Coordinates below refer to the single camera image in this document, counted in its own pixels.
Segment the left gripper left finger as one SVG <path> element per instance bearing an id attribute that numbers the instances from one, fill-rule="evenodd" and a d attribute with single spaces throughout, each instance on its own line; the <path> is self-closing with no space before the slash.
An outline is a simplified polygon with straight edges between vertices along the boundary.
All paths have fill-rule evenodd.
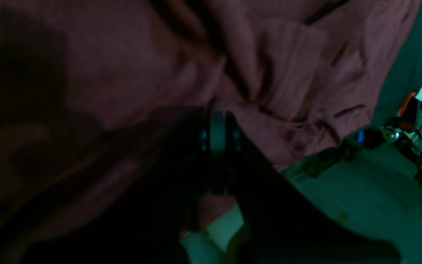
<path id="1" fill-rule="evenodd" d="M 180 125 L 149 172 L 85 227 L 31 247 L 22 264 L 189 264 L 181 229 L 201 197 L 226 189 L 221 111 Z"/>

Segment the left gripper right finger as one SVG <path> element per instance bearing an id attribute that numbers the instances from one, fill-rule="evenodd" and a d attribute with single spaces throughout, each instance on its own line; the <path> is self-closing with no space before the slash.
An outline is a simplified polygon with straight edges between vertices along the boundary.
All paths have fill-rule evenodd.
<path id="1" fill-rule="evenodd" d="M 244 226 L 237 264 L 400 264 L 391 242 L 368 239 L 328 218 L 288 182 L 226 113 L 227 191 Z"/>

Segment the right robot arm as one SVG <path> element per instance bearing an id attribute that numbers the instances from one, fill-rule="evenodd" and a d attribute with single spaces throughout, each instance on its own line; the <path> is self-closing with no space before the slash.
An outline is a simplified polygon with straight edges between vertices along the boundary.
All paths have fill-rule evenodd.
<path id="1" fill-rule="evenodd" d="M 343 143 L 324 150 L 303 162 L 300 170 L 316 178 L 338 162 L 353 160 L 364 149 L 393 144 L 417 166 L 415 180 L 422 184 L 422 100 L 412 91 L 407 94 L 397 115 L 378 126 L 358 131 Z"/>

